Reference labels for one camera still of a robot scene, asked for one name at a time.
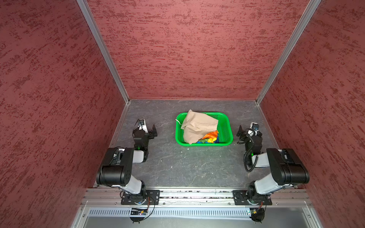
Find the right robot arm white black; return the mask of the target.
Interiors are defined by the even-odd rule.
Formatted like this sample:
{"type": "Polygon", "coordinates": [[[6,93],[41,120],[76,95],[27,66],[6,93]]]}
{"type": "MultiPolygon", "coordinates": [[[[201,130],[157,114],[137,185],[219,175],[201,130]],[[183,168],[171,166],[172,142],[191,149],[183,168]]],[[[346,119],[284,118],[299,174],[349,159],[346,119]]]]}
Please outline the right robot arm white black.
{"type": "Polygon", "coordinates": [[[245,145],[245,171],[250,173],[258,168],[269,168],[270,174],[252,181],[247,190],[234,190],[232,194],[235,205],[272,205],[271,195],[274,192],[309,182],[309,172],[293,149],[268,148],[266,152],[261,151],[262,133],[257,123],[252,123],[246,129],[240,126],[237,136],[238,144],[245,145]]]}

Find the beige shorts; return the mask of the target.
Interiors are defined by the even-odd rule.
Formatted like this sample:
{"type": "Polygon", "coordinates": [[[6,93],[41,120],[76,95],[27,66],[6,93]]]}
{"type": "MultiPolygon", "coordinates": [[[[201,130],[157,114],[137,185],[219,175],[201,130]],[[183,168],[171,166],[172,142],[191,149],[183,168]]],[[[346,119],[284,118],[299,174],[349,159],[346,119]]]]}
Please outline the beige shorts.
{"type": "Polygon", "coordinates": [[[182,122],[183,139],[188,144],[197,143],[210,132],[218,130],[218,119],[207,114],[189,110],[182,122]]]}

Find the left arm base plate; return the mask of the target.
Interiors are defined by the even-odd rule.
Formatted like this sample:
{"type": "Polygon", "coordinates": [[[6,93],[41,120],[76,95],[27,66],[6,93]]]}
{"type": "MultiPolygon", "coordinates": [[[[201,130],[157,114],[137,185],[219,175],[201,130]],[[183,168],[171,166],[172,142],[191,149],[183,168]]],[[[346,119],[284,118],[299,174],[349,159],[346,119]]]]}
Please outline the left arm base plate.
{"type": "Polygon", "coordinates": [[[159,190],[146,190],[142,191],[140,194],[130,194],[123,192],[121,197],[121,205],[158,205],[160,198],[159,190]]]}

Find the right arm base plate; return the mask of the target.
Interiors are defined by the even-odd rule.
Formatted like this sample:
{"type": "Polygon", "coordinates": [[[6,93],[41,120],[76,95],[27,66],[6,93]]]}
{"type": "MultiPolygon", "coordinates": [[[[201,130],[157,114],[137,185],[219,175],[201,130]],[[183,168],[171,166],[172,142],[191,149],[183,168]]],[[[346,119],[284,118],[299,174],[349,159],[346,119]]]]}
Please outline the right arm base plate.
{"type": "Polygon", "coordinates": [[[232,192],[233,200],[236,206],[271,206],[270,195],[260,195],[256,192],[248,192],[246,190],[234,190],[232,192]]]}

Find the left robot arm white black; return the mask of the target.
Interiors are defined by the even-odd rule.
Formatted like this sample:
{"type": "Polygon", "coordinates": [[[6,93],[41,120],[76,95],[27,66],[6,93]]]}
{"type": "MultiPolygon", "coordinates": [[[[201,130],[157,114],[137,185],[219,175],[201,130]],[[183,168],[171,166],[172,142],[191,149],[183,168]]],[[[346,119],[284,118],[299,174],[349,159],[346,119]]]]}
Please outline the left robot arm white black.
{"type": "Polygon", "coordinates": [[[132,175],[133,164],[147,161],[149,141],[158,136],[156,126],[147,129],[144,119],[138,119],[133,129],[133,148],[108,148],[96,175],[98,185],[121,189],[126,196],[123,203],[148,204],[148,195],[143,181],[132,175]]]}

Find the green plastic basket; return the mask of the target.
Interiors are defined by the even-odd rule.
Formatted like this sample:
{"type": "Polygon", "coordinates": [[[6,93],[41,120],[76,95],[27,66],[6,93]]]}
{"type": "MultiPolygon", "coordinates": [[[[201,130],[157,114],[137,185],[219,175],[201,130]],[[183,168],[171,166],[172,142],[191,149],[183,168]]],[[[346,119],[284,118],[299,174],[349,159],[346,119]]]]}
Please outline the green plastic basket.
{"type": "Polygon", "coordinates": [[[183,130],[181,129],[181,125],[183,120],[185,119],[187,113],[181,113],[177,116],[176,120],[176,128],[175,128],[175,140],[181,146],[198,146],[198,147],[207,147],[207,146],[228,146],[233,142],[233,134],[230,126],[230,121],[227,115],[223,113],[217,112],[203,112],[215,119],[218,119],[218,132],[219,132],[219,140],[220,143],[215,144],[188,144],[183,139],[183,130]]]}

